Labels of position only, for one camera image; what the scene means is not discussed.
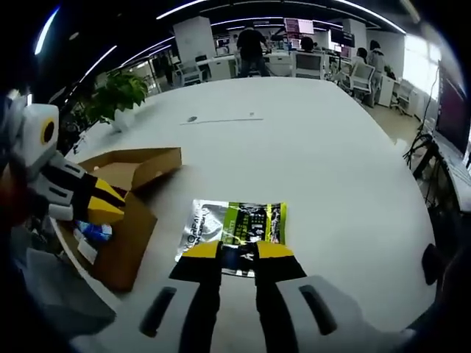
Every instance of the blue item in box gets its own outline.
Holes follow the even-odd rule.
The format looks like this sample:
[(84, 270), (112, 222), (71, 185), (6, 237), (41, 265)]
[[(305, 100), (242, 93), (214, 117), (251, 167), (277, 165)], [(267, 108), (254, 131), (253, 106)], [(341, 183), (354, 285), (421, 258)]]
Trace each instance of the blue item in box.
[(111, 238), (113, 229), (108, 224), (97, 226), (92, 223), (77, 221), (79, 231), (88, 239), (104, 243)]

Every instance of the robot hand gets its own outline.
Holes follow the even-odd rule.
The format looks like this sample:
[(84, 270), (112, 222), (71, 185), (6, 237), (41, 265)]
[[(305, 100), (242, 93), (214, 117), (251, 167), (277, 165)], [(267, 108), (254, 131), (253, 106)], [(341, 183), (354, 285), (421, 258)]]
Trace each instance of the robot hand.
[[(409, 338), (372, 327), (354, 299), (321, 277), (307, 277), (287, 247), (263, 241), (250, 246), (257, 252), (256, 303), (268, 353), (390, 353)], [(168, 279), (123, 304), (97, 340), (113, 353), (134, 347), (143, 353), (210, 352), (223, 258), (217, 241), (189, 249)]]
[(34, 210), (61, 221), (121, 220), (124, 199), (104, 180), (67, 161), (56, 150), (58, 133), (54, 105), (27, 105), (24, 96), (6, 102), (0, 121), (2, 161), (25, 179)]

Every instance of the cardboard box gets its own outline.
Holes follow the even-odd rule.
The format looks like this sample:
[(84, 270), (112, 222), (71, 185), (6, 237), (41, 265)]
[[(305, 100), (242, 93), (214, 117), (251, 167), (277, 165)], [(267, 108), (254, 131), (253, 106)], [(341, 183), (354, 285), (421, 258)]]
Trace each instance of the cardboard box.
[(113, 236), (103, 244), (94, 264), (78, 251), (71, 222), (57, 222), (63, 237), (83, 267), (111, 290), (132, 289), (157, 218), (133, 191), (182, 165), (181, 151), (133, 149), (112, 151), (80, 165), (96, 177), (118, 188), (125, 197), (124, 219), (112, 224)]

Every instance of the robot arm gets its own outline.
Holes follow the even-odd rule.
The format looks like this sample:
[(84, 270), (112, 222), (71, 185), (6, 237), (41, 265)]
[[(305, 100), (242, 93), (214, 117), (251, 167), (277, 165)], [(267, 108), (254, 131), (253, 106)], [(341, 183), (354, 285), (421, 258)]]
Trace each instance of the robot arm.
[(7, 161), (24, 173), (37, 204), (61, 221), (111, 224), (123, 218), (124, 199), (57, 151), (59, 110), (50, 104), (9, 101), (0, 121)]

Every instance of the green leaves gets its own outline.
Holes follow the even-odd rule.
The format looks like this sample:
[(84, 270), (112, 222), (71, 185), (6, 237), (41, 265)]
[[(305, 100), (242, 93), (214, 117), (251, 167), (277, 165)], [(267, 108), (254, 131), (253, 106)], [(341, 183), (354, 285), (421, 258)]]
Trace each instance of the green leaves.
[(132, 74), (114, 74), (108, 77), (104, 87), (96, 90), (91, 99), (83, 102), (85, 114), (92, 122), (114, 120), (116, 109), (132, 109), (134, 103), (140, 106), (146, 99), (147, 91), (142, 78)]

